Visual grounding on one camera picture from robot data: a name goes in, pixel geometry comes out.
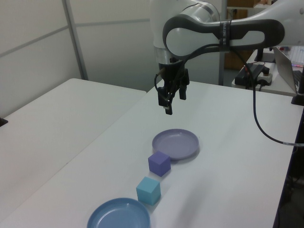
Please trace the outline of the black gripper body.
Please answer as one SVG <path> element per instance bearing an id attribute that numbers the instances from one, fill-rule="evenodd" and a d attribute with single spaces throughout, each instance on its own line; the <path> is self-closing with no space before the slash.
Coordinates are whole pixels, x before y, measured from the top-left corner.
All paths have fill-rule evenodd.
<path id="1" fill-rule="evenodd" d="M 161 74 L 161 78 L 164 80 L 164 88 L 173 86 L 174 79 L 180 76 L 179 70 L 184 67 L 183 63 L 183 61 L 179 61 L 173 64 L 158 64 L 160 70 L 164 68 L 164 73 Z"/>

